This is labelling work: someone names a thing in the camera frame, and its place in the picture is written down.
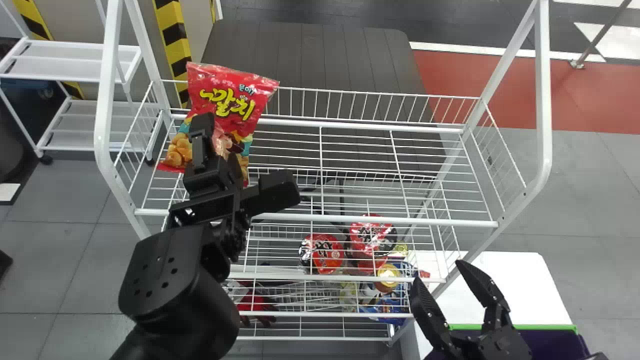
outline white metal frame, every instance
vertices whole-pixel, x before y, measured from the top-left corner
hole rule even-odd
[[[123,4],[131,17],[150,84],[114,161],[109,144]],[[487,104],[534,24],[539,165],[536,177],[526,183]],[[150,231],[143,217],[165,217],[168,208],[188,194],[181,174],[155,168],[145,173],[139,155],[153,152],[156,163],[161,161],[188,110],[170,107],[165,86],[177,81],[161,79],[135,0],[110,0],[106,29],[94,131],[95,156],[127,219],[138,236],[144,238]],[[391,223],[397,228],[398,244],[407,249],[405,265],[429,272],[430,276],[423,276],[422,280],[438,296],[458,275],[454,261],[461,255],[456,228],[492,230],[464,257],[472,261],[547,182],[552,160],[549,66],[548,0],[534,0],[479,97],[280,87],[256,130],[250,183],[271,170],[288,168],[304,199],[292,209],[254,218],[246,249],[238,264],[232,266],[230,278],[249,284],[246,286],[254,291],[259,291],[264,282],[291,281],[298,288],[288,290],[291,292],[285,295],[290,297],[300,293],[300,286],[303,290],[317,290],[331,288],[331,284],[359,286],[361,282],[383,280],[358,274],[353,265],[345,263],[328,275],[315,274],[313,264],[309,269],[298,264],[298,246],[306,234],[330,233],[343,238],[350,223],[366,220]],[[143,133],[140,127],[145,126],[139,115],[145,112],[156,119],[152,131],[155,135],[150,139],[155,140],[160,125],[166,129],[157,147],[144,137],[136,140]],[[375,264],[373,257],[362,261]],[[412,276],[404,273],[397,281],[408,286]],[[243,315],[278,316],[288,327],[271,331],[255,325],[242,333],[241,339],[393,343],[412,321],[409,313],[351,312],[340,302],[333,303],[335,308],[313,311],[310,307],[317,300],[316,293],[303,291],[299,300],[302,308],[297,309],[275,297],[280,308],[277,312],[253,310],[258,304],[252,302],[252,310],[242,311]],[[404,327],[395,327],[367,318],[408,321]],[[351,321],[358,325],[352,327]],[[342,326],[341,333],[335,333],[336,324]],[[368,336],[369,326],[381,329],[383,335]]]
[[[86,106],[95,102],[73,99],[61,84],[61,81],[77,81],[80,83],[99,82],[98,73],[96,72],[95,76],[89,76],[86,69],[89,69],[90,67],[99,67],[101,59],[91,58],[88,55],[95,54],[97,51],[102,51],[102,44],[30,39],[28,36],[28,32],[22,28],[7,5],[4,2],[0,3],[3,10],[9,15],[12,22],[15,24],[15,27],[22,34],[22,38],[14,45],[14,47],[11,48],[9,53],[0,60],[0,82],[3,78],[55,81],[66,96],[66,99],[63,101],[62,105],[59,107],[58,111],[54,115],[53,119],[51,119],[49,125],[46,127],[45,131],[39,139],[33,139],[27,132],[27,129],[20,119],[18,113],[1,88],[0,99],[9,109],[11,116],[18,124],[18,127],[22,131],[22,134],[25,136],[31,148],[39,158],[44,155],[44,151],[46,150],[92,151],[93,147],[90,145],[89,141],[80,144],[76,141],[73,141],[73,139],[77,138],[78,135],[86,135],[88,139],[90,134],[92,134],[93,129],[58,129],[58,126],[61,124],[61,122],[63,122],[63,119],[67,117],[78,117],[80,115],[83,115],[85,118],[92,118],[92,114],[78,114],[74,113],[73,110],[76,106]],[[99,0],[96,0],[96,5],[104,25],[104,21],[106,20],[104,16],[104,9],[102,8],[102,4]],[[63,49],[71,50],[72,52],[76,52],[76,54],[69,57],[61,56],[61,54],[64,53],[62,51]],[[78,51],[84,51],[84,55],[79,55],[79,53],[77,53]],[[116,52],[116,57],[118,56],[118,53],[126,53],[126,55],[130,57],[128,58],[128,61],[118,61],[116,63],[119,74],[116,82],[122,85],[125,96],[127,98],[127,102],[116,102],[113,105],[120,108],[123,106],[127,107],[129,113],[119,116],[122,119],[128,118],[133,120],[135,109],[138,107],[138,105],[132,100],[130,87],[131,79],[138,69],[140,61],[142,59],[141,51],[138,46],[120,45],[118,47],[118,52]],[[18,72],[15,71],[17,65],[20,65],[20,71]],[[53,70],[55,71],[42,71],[44,68],[53,68]],[[85,70],[85,72],[84,74],[80,74],[77,73],[77,70]],[[62,140],[48,145],[52,137],[54,137],[56,134],[71,134],[71,140],[62,138]],[[150,137],[148,135],[146,138],[146,142],[148,142],[149,140]],[[110,144],[110,150],[118,151],[120,149],[120,145],[120,142],[113,142],[112,144]],[[150,154],[147,156],[147,159],[148,161],[151,160]]]

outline hazard stripe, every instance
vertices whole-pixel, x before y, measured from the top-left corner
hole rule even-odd
[[[216,2],[214,0],[209,0],[209,5],[211,6],[211,20],[216,22]]]
[[[174,80],[187,80],[187,61],[191,61],[191,48],[184,27],[182,7],[178,0],[153,0],[158,29],[162,35],[164,53]],[[189,93],[186,84],[176,84],[180,105],[187,107]]]
[[[36,40],[53,40],[53,36],[51,36],[51,33],[49,32],[47,24],[44,23],[44,19],[42,18],[42,15],[40,15],[40,11],[38,11],[33,0],[13,0],[13,3],[15,8],[18,9],[20,16],[22,16],[22,19],[24,19],[24,22],[27,24],[27,28],[29,28],[33,38]],[[67,89],[69,95],[78,99],[84,99],[84,94],[82,93],[78,83],[74,81],[66,81],[62,82],[62,85]]]

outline black table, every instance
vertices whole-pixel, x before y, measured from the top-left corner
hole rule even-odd
[[[425,94],[409,40],[393,29],[221,20],[202,62],[282,86]]]
[[[403,32],[394,29],[221,20],[216,22],[211,30],[202,62],[277,79],[281,86],[425,94],[409,41]],[[281,90],[280,93],[277,99],[272,99],[269,103],[271,109],[276,107],[274,101],[279,101],[283,109],[289,109],[287,90]],[[394,97],[392,101],[387,100],[389,99],[387,97],[381,101],[380,110],[375,112],[375,103],[371,99],[365,106],[366,109],[362,109],[363,97],[363,95],[358,95],[357,101],[352,107],[354,114],[362,113],[365,118],[375,114],[378,120],[382,120],[382,110],[386,110],[384,106],[387,101],[391,102],[390,111],[387,111],[391,120],[395,120],[396,116],[393,114],[398,113],[400,120],[406,120],[412,107],[412,102],[409,100],[402,102],[402,97]],[[320,111],[326,108],[326,101],[327,99],[322,96],[318,98],[317,108]],[[332,101],[332,106],[336,107],[335,98]],[[299,93],[293,94],[291,106],[294,114],[300,115],[302,102]],[[304,115],[311,116],[314,109],[313,102],[312,93],[308,93],[304,100]],[[349,104],[349,102],[347,97],[342,100],[341,117],[348,117],[349,106],[344,106],[344,104]],[[423,104],[424,99],[420,99],[415,107],[422,109]],[[413,113],[412,119],[417,117],[417,114],[419,111]],[[422,121],[428,121],[430,115],[431,110],[427,106]],[[271,128],[259,124],[258,129],[270,130]],[[369,137],[375,138],[376,135],[380,138],[379,131],[376,133],[370,130],[333,130],[343,135],[361,136],[357,140],[361,142],[368,142]],[[300,129],[292,128],[292,133],[296,131],[300,131]],[[412,146],[402,147],[406,152],[403,155],[408,155],[406,158],[411,158],[411,161],[407,162],[413,162],[415,157],[412,155],[414,154],[429,156],[422,158],[429,159],[428,164],[404,165],[406,166],[405,170],[419,171],[423,174],[437,174],[444,159],[439,135],[432,133],[404,133],[400,135],[404,135],[405,138],[421,140],[419,144],[415,144],[415,148]],[[394,170],[396,164],[393,160],[394,155],[389,150],[389,139],[377,141],[380,145],[379,152],[383,153],[381,156],[366,154],[345,156],[349,160],[353,159],[354,162],[383,159],[386,161],[380,162],[379,169]],[[277,143],[269,143],[269,140],[263,135],[256,136],[254,144],[257,143],[263,147],[278,145]],[[366,149],[371,152],[373,149],[371,143],[368,143]],[[292,158],[297,157],[295,153],[291,155]],[[283,165],[285,166],[311,166],[309,161],[304,160],[285,159],[284,161]]]

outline caster wheel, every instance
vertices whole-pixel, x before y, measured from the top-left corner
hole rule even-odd
[[[40,162],[44,165],[51,165],[51,163],[53,162],[53,158],[49,155],[42,155],[42,157],[40,158]]]

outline gray floor tile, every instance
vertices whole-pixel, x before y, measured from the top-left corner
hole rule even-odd
[[[40,360],[109,359],[132,328],[124,315],[59,314]]]
[[[147,226],[152,227],[152,225],[162,225],[164,217],[144,217],[144,221]],[[124,215],[118,201],[111,193],[98,222],[101,224],[129,224],[129,220]]]
[[[637,258],[640,254],[640,238],[610,237],[602,238],[602,241],[614,259],[616,275],[625,289],[615,294],[629,311],[625,317],[640,319],[640,306],[637,305],[640,299],[640,266]]]
[[[134,169],[130,168],[129,163],[125,164],[127,171],[131,172],[131,176],[133,175]],[[137,207],[142,206],[142,202],[147,194],[147,187],[149,185],[149,181],[151,180],[151,176],[153,174],[153,169],[146,164],[142,164],[140,167],[140,172],[136,178],[136,182],[134,186],[131,188],[131,199],[135,202]],[[124,181],[129,184],[127,181],[127,174],[123,168],[120,169],[120,176],[123,177]],[[150,224],[162,224],[164,221],[164,217],[145,217],[145,222],[147,225]],[[109,198],[107,199],[107,203],[100,214],[100,218],[98,222],[103,224],[128,224],[129,221],[127,217],[125,217],[120,204],[113,196],[112,193],[109,194]]]
[[[60,312],[119,313],[118,292],[138,240],[129,225],[97,224]]]
[[[574,171],[566,176],[593,224],[593,235],[640,237],[640,193],[624,171]]]
[[[535,129],[500,129],[513,158],[526,181],[530,181],[537,171]],[[567,173],[575,170],[617,170],[620,165],[615,160],[598,133],[584,131],[553,132],[552,172]]]
[[[7,220],[95,223],[108,193],[93,161],[38,165]]]
[[[640,136],[600,133],[600,138],[625,169],[636,188],[640,190],[640,163],[637,160],[637,156],[640,154]]]
[[[621,169],[614,155],[598,133],[554,131],[552,168],[557,171],[617,171]]]
[[[375,357],[377,354],[387,352],[388,348],[383,343],[375,341],[265,341],[262,357],[291,356],[293,359],[299,356],[324,356],[332,359],[358,359],[359,357]]]
[[[225,359],[260,359],[264,341],[236,341]]]
[[[0,314],[3,359],[37,360],[54,314]]]
[[[602,351],[609,359],[636,360],[640,353],[640,319],[574,318],[589,351]]]
[[[485,241],[490,232],[485,233],[459,233],[456,231],[460,250],[471,250],[476,244]],[[487,251],[527,251],[524,237],[521,234],[500,234],[489,245]]]
[[[11,210],[11,206],[0,205],[0,222],[4,220],[9,210]]]
[[[5,222],[0,248],[13,265],[0,284],[0,313],[54,313],[89,241],[93,224]]]
[[[585,205],[565,174],[551,174],[542,191],[505,232],[593,236],[596,224],[590,222]]]
[[[524,240],[544,258],[571,318],[624,318],[635,311],[603,239],[525,235]]]

